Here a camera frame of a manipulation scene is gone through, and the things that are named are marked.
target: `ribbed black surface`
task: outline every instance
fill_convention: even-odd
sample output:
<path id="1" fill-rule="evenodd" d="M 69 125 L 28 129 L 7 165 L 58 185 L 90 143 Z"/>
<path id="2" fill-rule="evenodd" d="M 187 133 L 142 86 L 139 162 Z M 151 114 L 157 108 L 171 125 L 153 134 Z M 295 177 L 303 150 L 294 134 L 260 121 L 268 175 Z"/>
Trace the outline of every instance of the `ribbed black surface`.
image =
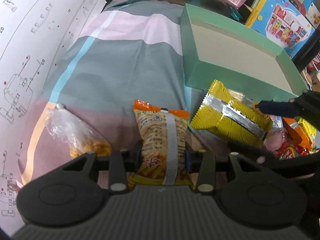
<path id="1" fill-rule="evenodd" d="M 61 229 L 27 225 L 16 240 L 304 240 L 298 228 L 264 231 L 228 218 L 209 196 L 188 186 L 137 186 L 112 197 L 94 218 Z"/>

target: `orange snack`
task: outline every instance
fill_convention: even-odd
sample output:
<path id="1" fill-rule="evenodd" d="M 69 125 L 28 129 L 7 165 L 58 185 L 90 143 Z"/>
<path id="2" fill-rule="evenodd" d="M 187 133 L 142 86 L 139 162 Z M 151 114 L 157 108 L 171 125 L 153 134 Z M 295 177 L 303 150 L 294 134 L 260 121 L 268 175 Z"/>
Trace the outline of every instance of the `orange snack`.
<path id="1" fill-rule="evenodd" d="M 130 189 L 137 184 L 193 186 L 185 169 L 189 112 L 168 110 L 139 100 L 134 102 L 133 111 L 143 147 L 142 164 L 138 172 L 129 178 Z"/>
<path id="2" fill-rule="evenodd" d="M 292 137 L 293 141 L 304 149 L 312 150 L 308 136 L 301 129 L 297 121 L 287 117 L 283 117 L 282 119 L 284 120 L 284 127 Z"/>

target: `striped fabric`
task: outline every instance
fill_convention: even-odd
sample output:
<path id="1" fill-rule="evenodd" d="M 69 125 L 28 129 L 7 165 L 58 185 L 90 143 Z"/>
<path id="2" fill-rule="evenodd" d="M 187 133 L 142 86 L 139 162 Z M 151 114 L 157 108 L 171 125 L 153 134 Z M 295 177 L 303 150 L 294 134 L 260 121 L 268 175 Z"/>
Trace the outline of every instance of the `striped fabric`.
<path id="1" fill-rule="evenodd" d="M 19 159 L 19 184 L 71 159 L 69 145 L 54 140 L 45 128 L 47 109 L 57 103 L 101 133 L 114 150 L 131 149 L 140 139 L 132 111 L 135 99 L 168 109 L 194 104 L 185 100 L 182 10 L 155 0 L 113 0 L 96 17 L 60 59 L 33 106 L 23 140 L 28 149 Z M 201 148 L 191 133 L 187 141 Z"/>

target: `green box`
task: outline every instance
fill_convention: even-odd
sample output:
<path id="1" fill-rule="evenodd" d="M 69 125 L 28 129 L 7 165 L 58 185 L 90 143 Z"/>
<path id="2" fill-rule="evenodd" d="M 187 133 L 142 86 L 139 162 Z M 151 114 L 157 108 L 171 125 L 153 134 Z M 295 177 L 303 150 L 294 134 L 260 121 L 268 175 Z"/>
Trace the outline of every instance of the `green box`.
<path id="1" fill-rule="evenodd" d="M 217 79 L 256 102 L 288 101 L 307 88 L 283 48 L 245 25 L 186 4 L 180 30 L 187 87 L 208 90 Z"/>

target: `teal object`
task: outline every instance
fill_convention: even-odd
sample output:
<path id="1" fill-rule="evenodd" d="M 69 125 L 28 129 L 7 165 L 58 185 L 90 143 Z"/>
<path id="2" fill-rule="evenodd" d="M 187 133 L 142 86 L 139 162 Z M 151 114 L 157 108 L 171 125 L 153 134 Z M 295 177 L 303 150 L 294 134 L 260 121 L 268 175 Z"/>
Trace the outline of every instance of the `teal object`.
<path id="1" fill-rule="evenodd" d="M 306 85 L 287 53 L 234 20 L 186 4 L 180 20 L 185 85 L 208 90 L 217 79 L 253 101 L 288 101 Z"/>

